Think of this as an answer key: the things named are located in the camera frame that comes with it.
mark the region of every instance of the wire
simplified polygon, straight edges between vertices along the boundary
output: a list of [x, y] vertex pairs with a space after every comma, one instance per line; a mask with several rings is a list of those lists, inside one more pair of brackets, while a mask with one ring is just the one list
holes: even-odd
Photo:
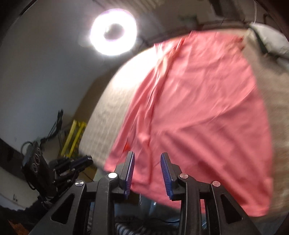
[[31, 184], [29, 183], [29, 181], [26, 179], [26, 182], [28, 183], [28, 185], [29, 185], [29, 187], [32, 189], [32, 190], [35, 190], [35, 188], [33, 188], [32, 186], [31, 186]]
[[254, 9], [255, 9], [255, 20], [254, 20], [254, 24], [255, 24], [257, 20], [257, 3], [255, 1], [254, 1]]
[[33, 144], [33, 143], [32, 143], [31, 141], [26, 141], [26, 142], [24, 142], [24, 143], [22, 144], [20, 152], [21, 152], [21, 154], [22, 154], [23, 156], [24, 156], [24, 154], [23, 154], [23, 147], [24, 147], [26, 144]]
[[62, 130], [65, 130], [67, 127], [71, 127], [71, 125], [72, 125], [72, 121], [70, 121], [70, 122], [67, 123], [65, 126], [63, 126], [63, 127], [61, 128], [61, 131], [62, 131]]
[[57, 122], [54, 123], [54, 125], [53, 125], [53, 127], [51, 128], [50, 132], [48, 133], [47, 137], [49, 137], [49, 136], [53, 133], [53, 131], [54, 131], [54, 129], [55, 129], [55, 126], [56, 126], [56, 123], [57, 123]]
[[97, 5], [99, 5], [100, 7], [102, 7], [103, 9], [105, 9], [105, 7], [100, 3], [98, 2], [97, 0], [93, 0]]
[[174, 224], [174, 223], [177, 223], [177, 222], [180, 221], [179, 219], [178, 219], [178, 220], [175, 220], [175, 221], [165, 221], [165, 220], [162, 220], [162, 219], [160, 219], [160, 218], [150, 218], [150, 220], [159, 220], [159, 221], [162, 221], [162, 222], [168, 223], [168, 224]]
[[62, 143], [61, 143], [61, 130], [58, 132], [58, 142], [59, 142], [59, 147], [60, 147], [60, 150], [62, 150]]

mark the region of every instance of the pink cloth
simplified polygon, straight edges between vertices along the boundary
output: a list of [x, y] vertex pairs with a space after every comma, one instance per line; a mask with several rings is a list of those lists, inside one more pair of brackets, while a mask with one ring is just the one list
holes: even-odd
[[172, 207], [160, 156], [198, 181], [218, 180], [250, 216], [268, 212], [272, 195], [272, 146], [264, 103], [242, 38], [218, 32], [155, 45], [161, 58], [138, 88], [106, 171], [136, 161], [131, 189]]

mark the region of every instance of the black cable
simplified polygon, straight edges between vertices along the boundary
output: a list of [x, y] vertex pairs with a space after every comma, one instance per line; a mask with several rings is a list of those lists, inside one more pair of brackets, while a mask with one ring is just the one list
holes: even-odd
[[61, 128], [61, 130], [65, 130], [67, 127], [70, 127], [72, 125], [72, 122], [67, 123], [65, 126]]
[[60, 131], [58, 132], [58, 142], [59, 142], [60, 150], [62, 150]]
[[99, 5], [100, 7], [102, 7], [103, 9], [105, 9], [105, 7], [100, 3], [98, 2], [97, 0], [93, 0], [97, 5]]
[[149, 220], [159, 220], [159, 221], [162, 221], [162, 222], [168, 223], [168, 224], [174, 224], [174, 223], [177, 223], [177, 222], [180, 221], [179, 219], [178, 219], [178, 220], [175, 220], [175, 221], [165, 221], [165, 220], [162, 220], [162, 219], [160, 219], [160, 218], [150, 218]]
[[56, 122], [54, 123], [53, 127], [51, 128], [50, 132], [48, 133], [47, 137], [49, 137], [55, 129]]
[[31, 141], [26, 141], [26, 142], [24, 142], [24, 143], [22, 144], [21, 149], [20, 149], [20, 152], [21, 152], [22, 155], [24, 155], [24, 154], [23, 154], [23, 147], [24, 147], [26, 144], [33, 144], [33, 143], [32, 143]]
[[26, 182], [28, 183], [28, 185], [29, 185], [29, 187], [32, 189], [32, 190], [35, 190], [35, 188], [33, 188], [32, 186], [31, 186], [31, 184], [29, 183], [29, 181], [26, 179]]

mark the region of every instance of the black mount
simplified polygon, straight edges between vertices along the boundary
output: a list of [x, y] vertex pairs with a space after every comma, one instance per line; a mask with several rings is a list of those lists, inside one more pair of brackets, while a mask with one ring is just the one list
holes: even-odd
[[75, 183], [79, 173], [91, 164], [91, 156], [77, 160], [64, 157], [47, 164], [34, 141], [27, 148], [21, 168], [28, 185], [39, 192], [38, 198], [55, 203]]
[[129, 194], [134, 170], [134, 153], [129, 152], [124, 164], [97, 182], [78, 180], [45, 214], [30, 232], [40, 234], [85, 234], [90, 204], [95, 201], [91, 235], [114, 234], [114, 201]]

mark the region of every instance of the gray fabric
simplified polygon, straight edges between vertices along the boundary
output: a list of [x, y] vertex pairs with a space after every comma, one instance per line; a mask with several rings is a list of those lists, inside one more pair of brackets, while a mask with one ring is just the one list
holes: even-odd
[[250, 23], [250, 27], [258, 33], [269, 53], [289, 59], [289, 42], [284, 34], [265, 24]]
[[[245, 36], [243, 54], [256, 76], [272, 132], [274, 193], [270, 213], [279, 213], [289, 207], [289, 73], [273, 58], [264, 57], [257, 42], [246, 37], [249, 33], [246, 30], [221, 31]], [[144, 71], [136, 73], [138, 76], [142, 75], [142, 78], [138, 77], [137, 81], [132, 81], [129, 86], [121, 89], [117, 89], [116, 85], [121, 84], [120, 80], [125, 76], [115, 76], [88, 122], [79, 150], [82, 154], [92, 155], [95, 164], [100, 168], [104, 167], [134, 92], [149, 69]]]

